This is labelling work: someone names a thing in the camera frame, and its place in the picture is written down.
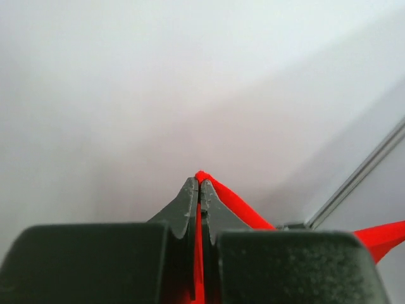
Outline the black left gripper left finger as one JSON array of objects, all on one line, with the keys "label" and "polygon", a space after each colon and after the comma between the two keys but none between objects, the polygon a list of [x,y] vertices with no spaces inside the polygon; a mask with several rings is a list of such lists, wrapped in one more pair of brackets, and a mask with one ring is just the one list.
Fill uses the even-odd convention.
[{"label": "black left gripper left finger", "polygon": [[190,303],[198,183],[146,222],[35,225],[1,264],[2,303]]}]

